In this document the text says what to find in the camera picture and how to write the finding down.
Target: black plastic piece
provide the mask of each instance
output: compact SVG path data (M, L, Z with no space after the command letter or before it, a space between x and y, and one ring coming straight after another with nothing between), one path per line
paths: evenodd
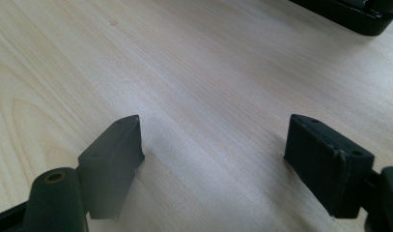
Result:
M318 120L292 115L284 159L332 216L358 216L371 153Z
M379 180L379 195L390 231L393 231L393 167L382 169Z
M354 32L377 36L393 20L393 0L291 0Z
M27 202L0 213L0 232L21 232Z
M22 231L88 231L85 215L78 174L72 168L57 168L34 181Z
M118 120L79 156L76 170L39 176L28 202L0 214L0 232L82 232L88 231L88 212L117 218L144 159L139 116Z
M393 231L393 167L378 174L374 155L322 122L292 115L284 159L336 218L367 213L365 231Z
M78 158L86 211L92 219L116 218L145 159L139 116L113 123Z

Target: black plastic part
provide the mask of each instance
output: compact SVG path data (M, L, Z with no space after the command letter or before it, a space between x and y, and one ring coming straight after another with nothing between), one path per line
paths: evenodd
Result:
M332 216L357 217L371 153L318 120L292 115L284 159Z
M371 170L370 176L366 177L363 181L359 197L361 198L361 207L368 212L371 226L379 224L379 228L383 228L383 225L387 225L388 223L379 193L379 182L380 175Z
M78 158L85 210L93 219L117 218L145 159L139 116L113 123Z
M393 167L385 167L379 176L379 194L390 231L393 231Z
M91 218L116 218L145 159L139 116L112 124L78 158L79 166L38 177L28 202L0 214L0 232L88 231Z
M20 232L27 202L0 213L0 232Z
M393 0L291 0L352 31L377 36L393 20Z
M33 183L23 232L88 231L78 174L72 168L43 173Z

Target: wooden table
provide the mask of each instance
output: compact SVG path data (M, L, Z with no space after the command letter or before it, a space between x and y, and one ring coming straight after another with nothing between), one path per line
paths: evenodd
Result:
M0 212L139 114L146 160L91 231L363 231L283 161L293 113L393 165L393 22L364 37L289 1L0 0Z

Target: wood grain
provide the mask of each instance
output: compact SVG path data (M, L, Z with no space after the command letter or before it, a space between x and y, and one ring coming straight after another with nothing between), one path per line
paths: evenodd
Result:
M91 231L363 231L283 161L292 113L393 165L393 23L363 37L289 1L0 0L0 212L113 121L146 160Z

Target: screw hole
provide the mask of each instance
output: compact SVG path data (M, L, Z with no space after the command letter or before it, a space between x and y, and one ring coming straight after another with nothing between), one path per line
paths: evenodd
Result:
M352 151L352 153L354 154L354 155L356 155L356 156L362 156L362 153L361 152L358 152L358 151Z
M65 177L66 177L65 172L53 172L45 177L45 182L47 184L55 184L57 182L62 181Z

